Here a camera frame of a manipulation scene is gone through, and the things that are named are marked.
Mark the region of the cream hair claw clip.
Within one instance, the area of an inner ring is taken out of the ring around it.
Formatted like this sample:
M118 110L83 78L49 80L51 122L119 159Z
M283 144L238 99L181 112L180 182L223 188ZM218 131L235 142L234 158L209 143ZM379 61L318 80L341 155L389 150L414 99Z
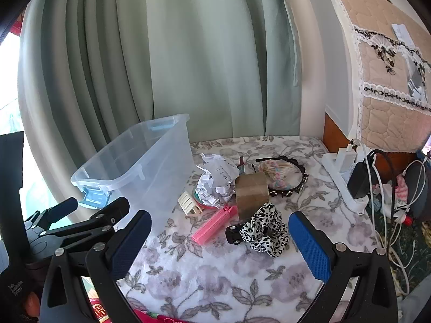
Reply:
M202 213L201 207L186 190L178 198L178 204L187 217L198 217Z

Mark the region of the quilted beige cover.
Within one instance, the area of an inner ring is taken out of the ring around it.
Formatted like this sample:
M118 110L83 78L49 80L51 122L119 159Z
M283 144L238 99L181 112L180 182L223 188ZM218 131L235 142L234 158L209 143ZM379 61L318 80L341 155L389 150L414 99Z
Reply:
M430 135L430 34L387 0L341 1L362 60L360 140L415 152Z

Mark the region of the white power strip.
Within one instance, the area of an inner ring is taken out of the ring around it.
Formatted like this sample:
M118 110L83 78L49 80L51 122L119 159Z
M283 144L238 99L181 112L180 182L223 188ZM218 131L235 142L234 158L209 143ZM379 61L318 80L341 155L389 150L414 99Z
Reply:
M342 174L338 172L335 168L336 154L333 152L326 153L322 156L321 164L326 169L333 182L337 186L347 209L349 209L354 214L362 215L364 214L365 208L369 202L369 197L364 196L363 198L354 199L349 192L347 183L342 177Z

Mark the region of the white appliance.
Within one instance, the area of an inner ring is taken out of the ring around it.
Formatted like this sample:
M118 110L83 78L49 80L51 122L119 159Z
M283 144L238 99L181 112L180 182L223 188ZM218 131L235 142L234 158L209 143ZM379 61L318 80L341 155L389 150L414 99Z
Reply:
M362 136L363 85L359 41L341 0L311 0L326 72L326 113L347 139Z

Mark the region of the white paper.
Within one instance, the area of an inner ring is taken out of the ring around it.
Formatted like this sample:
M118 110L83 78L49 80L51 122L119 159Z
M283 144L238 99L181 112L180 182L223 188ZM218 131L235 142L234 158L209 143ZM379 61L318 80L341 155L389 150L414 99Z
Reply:
M221 155L201 154L203 163L197 168L202 171L197 182L199 194L213 195L220 200L222 207L227 204L235 194L235 181L240 172L235 163Z

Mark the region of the black studded headband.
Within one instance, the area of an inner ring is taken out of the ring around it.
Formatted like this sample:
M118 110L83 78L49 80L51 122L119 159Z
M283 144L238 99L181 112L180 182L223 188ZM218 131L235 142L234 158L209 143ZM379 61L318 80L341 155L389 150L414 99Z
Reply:
M272 198L300 193L308 181L304 165L285 155L257 159L256 166L259 172L265 173Z

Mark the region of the leopard print scrunchie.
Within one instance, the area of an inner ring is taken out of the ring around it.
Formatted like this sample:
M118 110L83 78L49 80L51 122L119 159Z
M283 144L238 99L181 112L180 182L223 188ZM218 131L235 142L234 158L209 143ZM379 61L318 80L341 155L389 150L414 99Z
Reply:
M289 245L289 230L277 206L263 205L240 229L244 242L256 252L279 257Z

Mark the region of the orange wooden cabinet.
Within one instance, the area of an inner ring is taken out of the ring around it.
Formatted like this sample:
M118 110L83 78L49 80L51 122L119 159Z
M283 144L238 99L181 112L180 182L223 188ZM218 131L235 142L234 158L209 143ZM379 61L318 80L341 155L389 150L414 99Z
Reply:
M334 123L328 114L325 114L323 143L330 152L337 152L341 147L348 144L348 139ZM388 152L388 157L392 161L395 175L402 173L409 163L416 159L414 153ZM376 168L383 182L388 182L392 174L385 159L379 155L376 159Z

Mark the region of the black toy car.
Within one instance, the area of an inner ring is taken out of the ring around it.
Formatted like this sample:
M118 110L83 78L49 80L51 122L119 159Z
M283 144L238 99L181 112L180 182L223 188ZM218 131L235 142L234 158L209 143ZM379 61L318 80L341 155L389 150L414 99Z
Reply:
M244 222L233 224L225 229L227 242L232 245L239 245L243 242L240 231L245 226Z

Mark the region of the green curtain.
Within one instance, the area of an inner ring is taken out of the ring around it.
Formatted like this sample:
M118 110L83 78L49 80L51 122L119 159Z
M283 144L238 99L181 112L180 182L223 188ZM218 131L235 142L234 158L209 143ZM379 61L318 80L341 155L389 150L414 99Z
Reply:
M74 171L131 126L189 116L192 141L300 131L286 0L32 0L18 97L38 162Z

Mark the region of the clear plastic storage bin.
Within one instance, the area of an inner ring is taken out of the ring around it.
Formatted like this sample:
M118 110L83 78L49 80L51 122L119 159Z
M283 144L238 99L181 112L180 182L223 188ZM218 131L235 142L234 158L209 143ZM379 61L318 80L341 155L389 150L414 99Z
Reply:
M72 175L85 206L101 209L125 197L130 209L124 228L139 211L151 215L151 235L164 231L194 170L188 114L140 122L124 131Z

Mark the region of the pink hair roller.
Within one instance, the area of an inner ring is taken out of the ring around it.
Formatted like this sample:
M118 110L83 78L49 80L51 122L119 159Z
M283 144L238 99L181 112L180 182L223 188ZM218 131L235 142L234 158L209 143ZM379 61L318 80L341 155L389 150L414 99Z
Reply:
M219 209L194 235L192 235L192 240L200 246L204 245L236 214L236 206L225 206Z

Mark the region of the red hair claw clip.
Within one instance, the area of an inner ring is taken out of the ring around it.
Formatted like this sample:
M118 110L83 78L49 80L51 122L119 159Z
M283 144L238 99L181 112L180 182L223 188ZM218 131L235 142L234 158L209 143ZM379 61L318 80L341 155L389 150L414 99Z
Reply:
M245 173L245 162L242 155L240 156L239 165L237 167L239 169L240 175L243 175Z

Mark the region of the brown packing tape roll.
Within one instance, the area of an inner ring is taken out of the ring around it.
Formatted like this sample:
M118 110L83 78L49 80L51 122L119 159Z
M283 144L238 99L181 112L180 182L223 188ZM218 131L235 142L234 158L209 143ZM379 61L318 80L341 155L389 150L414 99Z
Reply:
M250 219L270 201L265 173L242 174L237 177L235 196L239 220Z

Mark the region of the black power adapter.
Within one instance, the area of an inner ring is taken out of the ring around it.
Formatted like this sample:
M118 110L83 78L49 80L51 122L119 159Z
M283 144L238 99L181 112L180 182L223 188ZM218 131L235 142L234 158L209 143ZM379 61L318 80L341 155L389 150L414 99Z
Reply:
M353 199L364 198L364 196L370 193L370 182L369 174L371 172L372 184L377 183L377 176L370 166L370 170L367 169L366 162L362 161L355 165L354 170L347 183L347 187Z

